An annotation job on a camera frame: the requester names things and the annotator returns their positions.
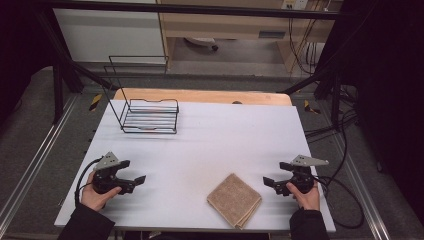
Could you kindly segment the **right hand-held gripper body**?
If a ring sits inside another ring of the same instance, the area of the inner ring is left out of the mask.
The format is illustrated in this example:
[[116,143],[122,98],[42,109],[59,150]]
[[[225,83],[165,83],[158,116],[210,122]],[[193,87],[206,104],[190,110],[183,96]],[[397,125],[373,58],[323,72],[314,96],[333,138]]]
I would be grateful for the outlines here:
[[302,193],[309,192],[314,185],[311,167],[328,165],[329,162],[327,160],[298,155],[290,164],[294,166],[294,170],[289,171],[292,173],[292,177],[289,180],[280,181],[282,182],[282,187],[275,189],[277,195],[288,196],[291,194],[286,187],[287,183],[294,184]]

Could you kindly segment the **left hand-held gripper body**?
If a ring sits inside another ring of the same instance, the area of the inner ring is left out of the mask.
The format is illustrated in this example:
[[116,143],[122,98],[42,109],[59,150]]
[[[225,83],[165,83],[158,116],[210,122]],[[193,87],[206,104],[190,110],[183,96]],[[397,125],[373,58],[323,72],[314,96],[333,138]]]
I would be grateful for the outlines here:
[[97,193],[103,194],[115,187],[121,188],[120,195],[134,191],[132,180],[120,179],[116,176],[117,172],[121,170],[117,168],[119,162],[120,160],[112,152],[108,152],[96,164],[92,184]]

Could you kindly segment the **beige towel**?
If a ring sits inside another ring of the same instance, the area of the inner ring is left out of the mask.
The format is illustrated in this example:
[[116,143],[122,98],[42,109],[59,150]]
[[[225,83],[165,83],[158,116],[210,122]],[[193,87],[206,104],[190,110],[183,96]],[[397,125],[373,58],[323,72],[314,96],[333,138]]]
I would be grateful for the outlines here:
[[232,173],[207,196],[207,202],[233,228],[243,229],[261,204],[262,197]]

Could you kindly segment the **black wire rack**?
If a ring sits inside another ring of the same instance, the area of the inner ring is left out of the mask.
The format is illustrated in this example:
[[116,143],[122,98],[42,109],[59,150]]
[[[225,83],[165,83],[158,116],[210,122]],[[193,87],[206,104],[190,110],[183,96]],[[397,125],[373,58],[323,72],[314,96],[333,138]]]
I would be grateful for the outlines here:
[[103,88],[108,107],[116,117],[119,129],[124,133],[176,134],[179,102],[172,98],[148,100],[146,97],[130,97],[124,89],[122,79],[165,75],[168,57],[166,55],[110,55],[104,66],[106,79],[116,87],[115,93],[122,100],[114,100]]

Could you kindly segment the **person's right hand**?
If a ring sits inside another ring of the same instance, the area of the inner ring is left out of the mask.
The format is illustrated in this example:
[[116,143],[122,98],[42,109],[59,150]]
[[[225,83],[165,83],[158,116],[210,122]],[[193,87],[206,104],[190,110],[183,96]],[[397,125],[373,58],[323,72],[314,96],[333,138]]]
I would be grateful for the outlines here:
[[311,190],[307,193],[302,193],[294,184],[287,183],[286,187],[297,201],[300,208],[304,210],[320,210],[320,195],[318,183],[315,182]]

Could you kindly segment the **person's left hand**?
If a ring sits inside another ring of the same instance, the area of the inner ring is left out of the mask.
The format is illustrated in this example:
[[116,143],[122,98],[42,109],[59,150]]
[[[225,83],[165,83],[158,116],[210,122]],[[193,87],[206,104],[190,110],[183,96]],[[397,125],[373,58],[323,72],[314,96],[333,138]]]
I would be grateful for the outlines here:
[[100,211],[105,204],[118,195],[120,191],[120,187],[115,187],[106,193],[99,194],[94,190],[91,184],[87,184],[82,190],[81,203],[94,211]]

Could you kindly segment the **wooden table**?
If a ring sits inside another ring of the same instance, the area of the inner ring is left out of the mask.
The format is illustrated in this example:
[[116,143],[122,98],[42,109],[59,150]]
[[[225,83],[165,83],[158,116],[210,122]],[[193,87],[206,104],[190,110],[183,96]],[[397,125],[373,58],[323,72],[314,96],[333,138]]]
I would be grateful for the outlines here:
[[176,99],[179,102],[226,103],[241,102],[250,105],[291,106],[292,101],[286,94],[251,91],[211,91],[184,89],[123,88],[117,90],[114,100]]

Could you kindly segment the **white cabinet panel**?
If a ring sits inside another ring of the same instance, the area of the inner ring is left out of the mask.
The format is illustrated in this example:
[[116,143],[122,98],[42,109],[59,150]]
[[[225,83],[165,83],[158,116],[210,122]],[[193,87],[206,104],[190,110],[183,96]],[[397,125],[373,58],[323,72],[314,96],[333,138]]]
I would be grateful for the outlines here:
[[163,63],[157,14],[55,9],[71,57],[78,62]]

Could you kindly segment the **chair base with castor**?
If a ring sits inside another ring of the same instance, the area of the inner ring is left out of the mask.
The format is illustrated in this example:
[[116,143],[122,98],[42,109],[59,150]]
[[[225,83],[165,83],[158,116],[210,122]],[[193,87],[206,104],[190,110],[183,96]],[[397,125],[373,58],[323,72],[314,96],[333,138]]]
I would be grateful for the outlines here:
[[203,46],[211,49],[212,51],[217,51],[219,49],[218,45],[216,44],[216,41],[213,38],[190,38],[187,37],[186,41],[198,45]]

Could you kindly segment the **light wooden desk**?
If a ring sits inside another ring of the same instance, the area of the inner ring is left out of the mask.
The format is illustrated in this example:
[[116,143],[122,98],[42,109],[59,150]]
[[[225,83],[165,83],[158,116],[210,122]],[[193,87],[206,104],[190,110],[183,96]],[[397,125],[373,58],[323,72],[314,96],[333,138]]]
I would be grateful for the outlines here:
[[[283,0],[156,0],[156,2],[288,10],[282,8]],[[304,10],[323,12],[324,6],[330,2],[331,0],[308,0]],[[332,20],[166,13],[161,13],[159,19],[168,55],[173,53],[173,43],[177,38],[274,40],[289,72],[298,68],[306,44],[326,42],[334,25]]]

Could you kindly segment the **white power strip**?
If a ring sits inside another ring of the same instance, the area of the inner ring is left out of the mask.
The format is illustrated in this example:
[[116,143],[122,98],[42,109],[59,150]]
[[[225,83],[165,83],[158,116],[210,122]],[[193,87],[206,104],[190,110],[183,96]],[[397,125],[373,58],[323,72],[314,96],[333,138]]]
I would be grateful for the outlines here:
[[283,0],[282,8],[288,10],[304,10],[308,0]]

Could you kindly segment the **aluminium rail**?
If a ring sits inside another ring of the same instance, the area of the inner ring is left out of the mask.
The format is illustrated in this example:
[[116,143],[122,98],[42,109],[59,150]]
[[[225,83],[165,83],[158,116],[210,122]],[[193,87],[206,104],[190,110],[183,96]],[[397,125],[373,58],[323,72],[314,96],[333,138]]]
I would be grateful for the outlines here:
[[362,179],[358,168],[355,166],[353,158],[350,156],[347,148],[347,141],[341,135],[334,137],[334,142],[337,145],[339,152],[345,159],[343,164],[348,179],[352,185],[359,202],[363,207],[363,212],[368,226],[374,236],[375,240],[390,240],[390,234],[382,220],[377,207],[371,197],[368,188]]
[[64,125],[72,113],[75,103],[78,101],[78,99],[79,96],[73,94],[66,101],[63,108],[63,115],[59,118],[57,123],[50,127],[46,137],[43,139],[41,145],[37,149],[37,152],[32,157],[17,186],[14,188],[6,204],[0,210],[0,238],[5,235],[10,223],[16,215],[16,212],[18,211],[32,183],[34,182],[34,179],[38,175],[40,169],[43,166],[43,163],[48,157]]

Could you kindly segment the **black metal frame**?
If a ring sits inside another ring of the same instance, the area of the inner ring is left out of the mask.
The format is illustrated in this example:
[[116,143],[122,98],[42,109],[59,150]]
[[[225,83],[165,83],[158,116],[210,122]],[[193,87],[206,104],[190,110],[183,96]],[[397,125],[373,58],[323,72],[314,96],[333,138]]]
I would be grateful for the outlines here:
[[72,0],[34,0],[29,4],[29,10],[37,20],[43,35],[50,44],[51,56],[55,61],[53,69],[63,68],[61,77],[71,85],[72,91],[81,91],[82,82],[78,74],[89,78],[105,89],[118,90],[118,87],[92,73],[75,62],[59,39],[60,31],[55,31],[45,12],[52,9],[108,11],[108,12],[142,12],[186,15],[241,16],[252,18],[281,18],[281,19],[318,19],[318,20],[349,20],[353,17],[347,12],[319,12],[306,10],[272,10],[246,7],[203,6],[181,4],[150,4],[129,2],[104,1],[72,1]]

